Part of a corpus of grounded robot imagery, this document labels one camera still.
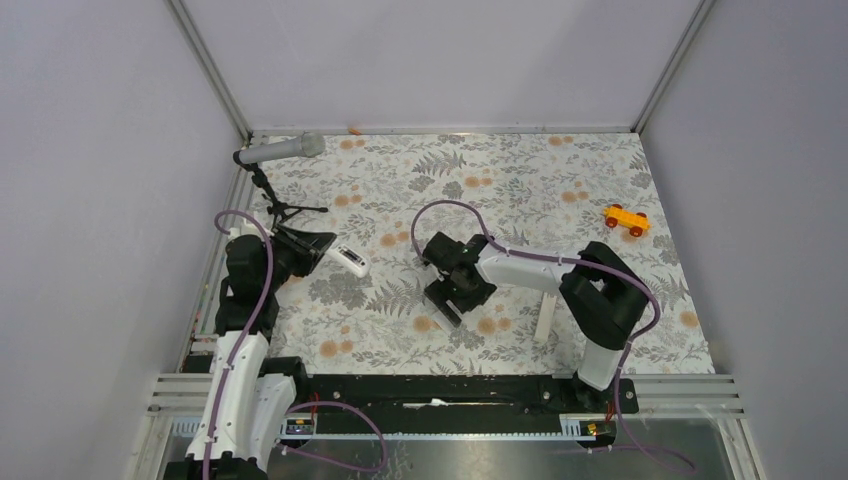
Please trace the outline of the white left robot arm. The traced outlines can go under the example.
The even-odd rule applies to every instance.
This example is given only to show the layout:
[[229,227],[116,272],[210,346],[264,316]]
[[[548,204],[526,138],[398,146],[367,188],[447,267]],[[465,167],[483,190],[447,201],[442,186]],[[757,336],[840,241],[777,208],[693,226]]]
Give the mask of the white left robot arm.
[[310,274],[335,240],[330,232],[285,227],[231,229],[210,392],[184,459],[168,463],[165,478],[267,478],[286,410],[304,407],[311,388],[300,358],[268,356],[279,313],[275,292]]

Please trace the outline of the white air conditioner remote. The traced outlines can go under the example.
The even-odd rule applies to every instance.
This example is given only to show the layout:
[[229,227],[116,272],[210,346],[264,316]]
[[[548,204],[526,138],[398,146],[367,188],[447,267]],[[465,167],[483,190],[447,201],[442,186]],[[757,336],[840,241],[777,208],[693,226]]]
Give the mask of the white air conditioner remote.
[[335,242],[325,253],[357,278],[365,278],[371,269],[370,260],[347,244]]

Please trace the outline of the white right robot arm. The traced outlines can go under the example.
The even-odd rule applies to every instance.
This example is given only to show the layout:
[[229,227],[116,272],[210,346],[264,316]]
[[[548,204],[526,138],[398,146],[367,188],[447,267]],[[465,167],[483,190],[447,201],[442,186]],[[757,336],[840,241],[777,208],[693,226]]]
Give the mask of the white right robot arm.
[[437,272],[424,296],[449,330],[459,327],[462,314],[484,305],[502,285],[561,297],[587,339],[573,386],[575,402],[597,412],[612,400],[611,383],[649,303],[649,291],[610,247],[591,241],[576,257],[565,258],[501,246],[483,234],[460,242],[437,233],[421,258]]

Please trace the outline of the white battery cover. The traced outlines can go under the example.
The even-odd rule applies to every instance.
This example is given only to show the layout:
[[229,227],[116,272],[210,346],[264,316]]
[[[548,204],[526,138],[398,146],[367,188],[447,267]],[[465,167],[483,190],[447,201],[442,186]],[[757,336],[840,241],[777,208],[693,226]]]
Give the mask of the white battery cover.
[[446,301],[443,304],[443,306],[441,307],[441,309],[442,309],[442,312],[444,313],[444,315],[451,322],[453,322],[453,323],[460,323],[461,322],[461,314],[457,311],[457,309],[455,308],[455,306],[451,302]]

